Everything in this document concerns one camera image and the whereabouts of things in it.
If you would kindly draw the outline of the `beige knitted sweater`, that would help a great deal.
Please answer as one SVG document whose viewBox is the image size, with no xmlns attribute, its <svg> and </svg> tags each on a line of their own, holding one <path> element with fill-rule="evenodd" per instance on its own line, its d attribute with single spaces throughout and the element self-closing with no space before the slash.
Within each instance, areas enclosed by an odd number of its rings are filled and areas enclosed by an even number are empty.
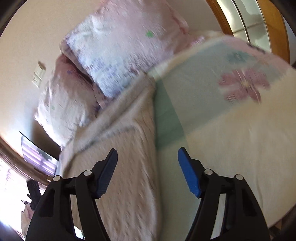
<svg viewBox="0 0 296 241">
<path fill-rule="evenodd" d="M 75 177 L 116 149 L 118 162 L 96 204 L 111 240 L 157 240 L 161 209 L 154 144 L 155 82 L 133 81 L 62 150 L 64 178 Z"/>
</svg>

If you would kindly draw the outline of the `window with grille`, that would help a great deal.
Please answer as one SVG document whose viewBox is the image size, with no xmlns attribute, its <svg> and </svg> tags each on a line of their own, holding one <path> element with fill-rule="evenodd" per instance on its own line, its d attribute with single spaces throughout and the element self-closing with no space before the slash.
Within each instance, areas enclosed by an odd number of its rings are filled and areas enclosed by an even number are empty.
<svg viewBox="0 0 296 241">
<path fill-rule="evenodd" d="M 56 173 L 58 161 L 37 147 L 25 135 L 21 133 L 21 146 L 23 158 L 38 171 L 53 177 Z"/>
</svg>

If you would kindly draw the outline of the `pastel patchwork bed sheet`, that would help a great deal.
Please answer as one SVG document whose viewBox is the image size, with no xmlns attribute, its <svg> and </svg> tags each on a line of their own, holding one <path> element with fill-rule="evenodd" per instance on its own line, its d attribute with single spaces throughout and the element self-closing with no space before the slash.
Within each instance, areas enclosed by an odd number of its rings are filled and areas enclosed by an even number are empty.
<svg viewBox="0 0 296 241">
<path fill-rule="evenodd" d="M 161 240 L 184 240 L 199 206 L 177 152 L 221 176 L 241 174 L 268 226 L 295 207 L 295 69 L 227 35 L 152 69 Z"/>
</svg>

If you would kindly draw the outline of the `floral pillow far side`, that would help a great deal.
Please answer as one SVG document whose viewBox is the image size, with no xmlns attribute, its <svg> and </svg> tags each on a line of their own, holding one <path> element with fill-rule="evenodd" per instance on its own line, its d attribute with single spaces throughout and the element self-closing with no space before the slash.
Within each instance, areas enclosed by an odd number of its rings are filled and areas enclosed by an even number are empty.
<svg viewBox="0 0 296 241">
<path fill-rule="evenodd" d="M 34 119 L 60 147 L 65 147 L 79 128 L 96 119 L 111 99 L 61 54 L 40 95 Z"/>
</svg>

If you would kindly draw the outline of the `floral pillow near headboard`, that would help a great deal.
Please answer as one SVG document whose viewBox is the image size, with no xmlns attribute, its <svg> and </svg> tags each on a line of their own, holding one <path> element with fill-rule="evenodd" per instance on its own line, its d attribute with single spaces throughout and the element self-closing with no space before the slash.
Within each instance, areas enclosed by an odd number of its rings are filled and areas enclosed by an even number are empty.
<svg viewBox="0 0 296 241">
<path fill-rule="evenodd" d="M 139 73 L 193 40 L 186 21 L 167 1 L 103 1 L 65 36 L 60 49 L 113 98 Z"/>
</svg>

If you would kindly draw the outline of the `wooden headboard with glass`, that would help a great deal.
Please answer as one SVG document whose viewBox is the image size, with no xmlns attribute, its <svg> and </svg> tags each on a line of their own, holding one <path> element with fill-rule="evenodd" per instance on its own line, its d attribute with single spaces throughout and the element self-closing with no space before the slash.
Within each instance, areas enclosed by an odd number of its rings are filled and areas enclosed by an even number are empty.
<svg viewBox="0 0 296 241">
<path fill-rule="evenodd" d="M 271 1 L 207 1 L 223 33 L 233 35 L 290 63 L 292 31 Z"/>
</svg>

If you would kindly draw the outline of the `wall switch panel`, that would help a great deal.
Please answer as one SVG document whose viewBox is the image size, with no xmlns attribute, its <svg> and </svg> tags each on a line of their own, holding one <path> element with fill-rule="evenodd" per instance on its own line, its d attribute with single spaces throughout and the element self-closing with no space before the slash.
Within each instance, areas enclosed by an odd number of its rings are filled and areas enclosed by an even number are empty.
<svg viewBox="0 0 296 241">
<path fill-rule="evenodd" d="M 38 61 L 37 66 L 33 73 L 32 83 L 39 88 L 41 81 L 46 73 L 46 66 L 41 61 Z"/>
</svg>

